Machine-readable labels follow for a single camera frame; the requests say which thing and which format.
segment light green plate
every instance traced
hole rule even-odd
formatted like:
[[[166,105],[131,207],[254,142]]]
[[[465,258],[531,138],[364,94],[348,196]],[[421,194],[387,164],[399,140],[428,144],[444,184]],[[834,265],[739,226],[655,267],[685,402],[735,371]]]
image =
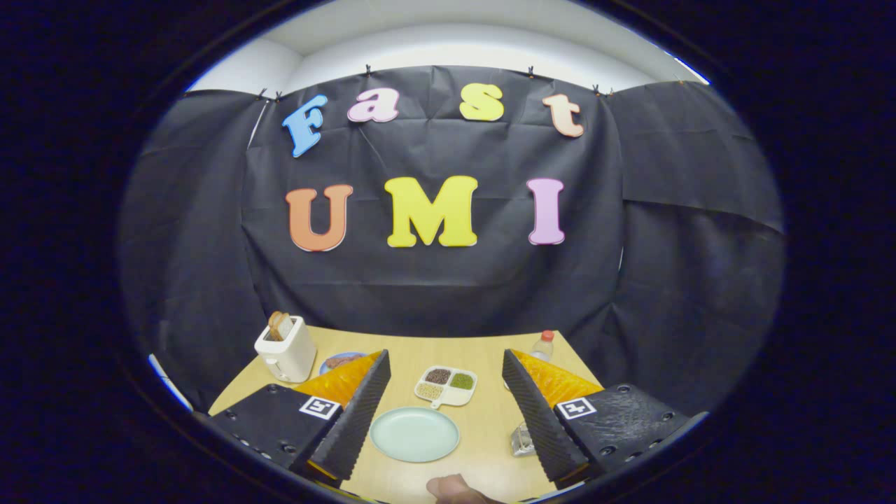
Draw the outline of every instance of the light green plate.
[[[383,413],[370,426],[376,449],[404,462],[432,462],[448,455],[461,442],[461,431],[431,408],[398,408]]]

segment white ceiling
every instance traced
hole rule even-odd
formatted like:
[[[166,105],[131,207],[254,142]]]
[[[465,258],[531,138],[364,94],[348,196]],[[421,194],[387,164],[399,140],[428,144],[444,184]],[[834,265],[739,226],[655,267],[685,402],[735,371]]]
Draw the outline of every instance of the white ceiling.
[[[698,80],[648,40],[567,0],[334,0],[284,22],[264,38],[309,56],[368,34],[452,22],[506,26],[567,40],[658,81]]]

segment pink letter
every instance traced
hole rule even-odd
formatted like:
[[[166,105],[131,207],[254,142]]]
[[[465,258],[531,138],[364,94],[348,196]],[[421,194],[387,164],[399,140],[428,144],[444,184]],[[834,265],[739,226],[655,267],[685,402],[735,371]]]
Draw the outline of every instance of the pink letter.
[[[349,109],[349,120],[363,123],[373,119],[386,123],[398,116],[398,92],[392,88],[367,90],[358,95],[359,103]]]
[[[563,182],[553,178],[533,178],[526,187],[535,197],[535,230],[529,235],[532,245],[559,245],[564,234],[560,231],[560,214],[557,195],[563,190]]]

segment blue letter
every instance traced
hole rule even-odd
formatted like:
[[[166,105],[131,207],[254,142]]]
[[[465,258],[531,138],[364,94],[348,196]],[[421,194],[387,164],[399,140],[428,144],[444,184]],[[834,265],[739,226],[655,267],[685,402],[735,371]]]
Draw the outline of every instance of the blue letter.
[[[323,124],[323,114],[318,107],[323,107],[326,103],[327,97],[319,94],[283,119],[283,125],[289,128],[292,143],[296,146],[292,150],[292,157],[301,156],[321,139],[321,134],[311,131],[311,126],[321,127]]]

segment letter m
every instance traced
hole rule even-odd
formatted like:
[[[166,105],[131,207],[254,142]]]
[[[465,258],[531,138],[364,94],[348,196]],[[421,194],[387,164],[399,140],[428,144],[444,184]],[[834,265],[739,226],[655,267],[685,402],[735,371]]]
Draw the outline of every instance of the letter m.
[[[386,240],[390,247],[413,247],[417,238],[410,232],[413,222],[423,243],[430,245],[442,222],[444,231],[439,243],[445,247],[476,245],[471,224],[473,191],[478,182],[473,177],[449,177],[442,184],[434,202],[430,202],[423,188],[413,177],[398,177],[386,182],[392,195],[392,235]]]

